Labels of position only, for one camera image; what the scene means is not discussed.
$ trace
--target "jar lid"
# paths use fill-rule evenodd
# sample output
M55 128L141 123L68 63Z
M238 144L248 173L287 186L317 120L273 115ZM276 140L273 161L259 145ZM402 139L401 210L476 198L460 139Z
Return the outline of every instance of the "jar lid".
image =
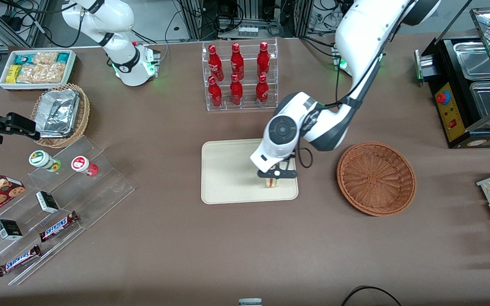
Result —
M90 161L84 156L77 156L71 162L71 167L77 172L83 172L88 169Z
M37 150L29 156L29 164L34 165L36 167L42 167L46 165L49 161L50 157L47 152L43 150Z

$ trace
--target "emergency stop button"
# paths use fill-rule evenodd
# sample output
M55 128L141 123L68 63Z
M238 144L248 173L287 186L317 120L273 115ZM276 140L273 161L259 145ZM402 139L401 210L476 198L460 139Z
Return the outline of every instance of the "emergency stop button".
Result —
M450 99L451 94L449 91L442 91L436 95L436 102L440 103L441 105L447 105Z

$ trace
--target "small jar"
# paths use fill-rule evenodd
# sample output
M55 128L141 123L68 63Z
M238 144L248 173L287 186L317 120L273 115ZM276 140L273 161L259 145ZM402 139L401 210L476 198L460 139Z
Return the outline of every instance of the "small jar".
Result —
M84 156L77 156L71 162L71 167L76 172L84 173L87 176L95 176L97 174L98 168L95 163L91 163Z
M37 168L46 169L48 172L56 172L62 166L62 163L50 156L43 150L37 150L29 156L29 163Z

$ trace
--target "small black box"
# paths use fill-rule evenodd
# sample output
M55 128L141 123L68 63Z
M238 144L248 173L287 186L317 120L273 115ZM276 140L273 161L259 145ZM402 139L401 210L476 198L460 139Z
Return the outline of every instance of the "small black box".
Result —
M18 228L18 224L13 220L0 219L0 235L6 240L19 240L22 238L22 232Z
M52 194L46 191L39 191L35 195L37 196L37 201L39 202L39 205L41 205L43 211L46 211L47 213L57 213L58 209L60 209Z

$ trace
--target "white robotic arm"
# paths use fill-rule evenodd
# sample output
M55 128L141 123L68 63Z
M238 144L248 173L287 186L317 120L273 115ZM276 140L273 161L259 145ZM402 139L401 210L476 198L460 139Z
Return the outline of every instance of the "white robotic arm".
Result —
M62 15L66 23L85 33L103 47L125 85L138 86L157 75L159 54L134 45L125 31L134 27L134 12L121 0L66 1L62 8L78 4Z
M335 33L335 45L353 77L340 101L323 105L306 93L292 93L277 107L251 161L259 176L287 159L303 137L319 151L334 150L344 139L350 120L362 104L379 70L383 47L401 23L417 25L438 8L440 0L357 0ZM340 106L333 113L330 108ZM278 171L273 173L278 178Z

